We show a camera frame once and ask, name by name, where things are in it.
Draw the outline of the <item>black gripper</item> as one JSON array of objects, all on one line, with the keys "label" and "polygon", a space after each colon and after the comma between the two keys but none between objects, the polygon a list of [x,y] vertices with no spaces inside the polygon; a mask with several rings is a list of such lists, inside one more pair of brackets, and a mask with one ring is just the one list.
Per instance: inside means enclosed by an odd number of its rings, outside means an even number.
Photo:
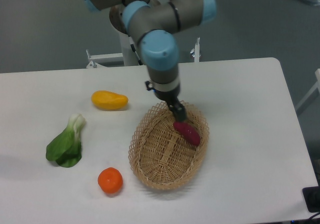
[{"label": "black gripper", "polygon": [[168,105],[168,109],[172,112],[176,122],[184,122],[187,119],[185,106],[178,100],[180,94],[180,84],[169,83],[169,87],[147,80],[145,82],[146,89],[153,91],[154,95]]}]

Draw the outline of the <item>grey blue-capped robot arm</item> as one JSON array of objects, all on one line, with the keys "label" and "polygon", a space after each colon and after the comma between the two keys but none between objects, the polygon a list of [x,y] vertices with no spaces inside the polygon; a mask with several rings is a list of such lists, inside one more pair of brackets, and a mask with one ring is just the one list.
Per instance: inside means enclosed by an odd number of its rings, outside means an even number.
[{"label": "grey blue-capped robot arm", "polygon": [[187,112],[178,99],[179,48],[173,35],[212,21],[217,14],[216,0],[169,0],[156,6],[151,0],[84,1],[89,9],[97,11],[124,6],[120,20],[147,67],[147,90],[166,102],[176,121],[184,122]]}]

